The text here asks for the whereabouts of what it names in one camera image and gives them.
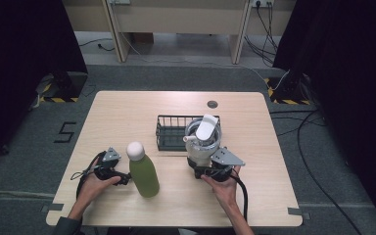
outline floor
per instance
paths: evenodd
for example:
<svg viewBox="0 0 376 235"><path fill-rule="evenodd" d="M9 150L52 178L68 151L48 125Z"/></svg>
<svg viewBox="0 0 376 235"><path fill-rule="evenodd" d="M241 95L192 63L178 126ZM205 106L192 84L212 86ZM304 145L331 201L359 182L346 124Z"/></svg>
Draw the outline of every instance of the floor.
<svg viewBox="0 0 376 235"><path fill-rule="evenodd" d="M118 62L109 32L76 32L75 35L82 45L86 65L271 69L270 63L264 63L247 43L244 43L240 63L233 65L227 35L155 33L154 44L133 44L125 63ZM273 39L278 44L280 37ZM250 36L250 40L259 48L274 52L271 45L264 45L265 36Z"/></svg>

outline yellow and black tape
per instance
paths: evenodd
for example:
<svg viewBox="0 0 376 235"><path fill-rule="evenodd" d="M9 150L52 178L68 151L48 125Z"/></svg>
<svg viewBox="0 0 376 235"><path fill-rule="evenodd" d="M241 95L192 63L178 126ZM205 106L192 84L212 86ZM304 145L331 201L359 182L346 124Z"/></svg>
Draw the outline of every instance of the yellow and black tape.
<svg viewBox="0 0 376 235"><path fill-rule="evenodd" d="M268 85L270 78L266 78L264 80ZM287 104L287 105L309 105L309 100L305 98L304 94L300 97L281 97L276 94L276 90L273 90L273 87L268 87L267 89L268 96L270 97L270 101L275 104Z"/></svg>
<svg viewBox="0 0 376 235"><path fill-rule="evenodd" d="M66 103L77 102L78 98L41 97L41 102Z"/></svg>
<svg viewBox="0 0 376 235"><path fill-rule="evenodd" d="M66 102L77 102L78 97L53 97L53 96L46 96L46 93L51 93L50 88L52 83L49 83L45 86L43 90L43 96L40 99L40 102L53 102L53 103L66 103Z"/></svg>

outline gray carpet floor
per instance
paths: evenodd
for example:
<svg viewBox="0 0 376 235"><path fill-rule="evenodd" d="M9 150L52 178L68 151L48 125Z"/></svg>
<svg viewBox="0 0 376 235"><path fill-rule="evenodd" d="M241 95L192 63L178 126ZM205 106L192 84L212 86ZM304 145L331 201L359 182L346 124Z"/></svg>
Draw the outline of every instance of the gray carpet floor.
<svg viewBox="0 0 376 235"><path fill-rule="evenodd" d="M189 67L88 66L89 74L75 103L42 102L23 119L0 156L0 234L51 234L43 208L52 203L91 103L100 90L252 91L264 94L271 112L314 110L314 105L270 102L264 82L247 69ZM260 70L263 77L281 76L279 70ZM273 124L304 223L296 228L254 228L256 234L356 234L343 214L314 183L299 152L297 130L307 113L273 113ZM318 112L301 130L305 161L324 190L349 216L362 234L376 234L376 210L357 176L346 165L345 154ZM74 132L69 143L59 135ZM106 228L84 227L89 234Z"/></svg>

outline black curtain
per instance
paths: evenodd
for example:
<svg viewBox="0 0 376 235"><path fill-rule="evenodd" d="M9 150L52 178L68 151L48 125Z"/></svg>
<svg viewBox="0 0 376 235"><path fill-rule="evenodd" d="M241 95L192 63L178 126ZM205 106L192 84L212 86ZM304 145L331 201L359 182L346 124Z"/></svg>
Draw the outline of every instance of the black curtain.
<svg viewBox="0 0 376 235"><path fill-rule="evenodd" d="M297 1L274 66L310 76L337 143L376 207L376 3L331 4L324 14L318 1ZM310 40L315 46L305 47Z"/></svg>
<svg viewBox="0 0 376 235"><path fill-rule="evenodd" d="M0 147L26 114L41 79L87 73L61 0L0 1Z"/></svg>

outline white bottle cap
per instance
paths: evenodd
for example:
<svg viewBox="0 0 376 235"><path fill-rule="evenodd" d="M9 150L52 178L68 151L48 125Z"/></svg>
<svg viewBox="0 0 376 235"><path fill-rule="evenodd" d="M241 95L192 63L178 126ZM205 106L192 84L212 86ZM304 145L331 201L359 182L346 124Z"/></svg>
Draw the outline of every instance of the white bottle cap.
<svg viewBox="0 0 376 235"><path fill-rule="evenodd" d="M132 161L139 161L145 157L145 149L143 148L142 143L137 141L131 142L127 145L126 153Z"/></svg>

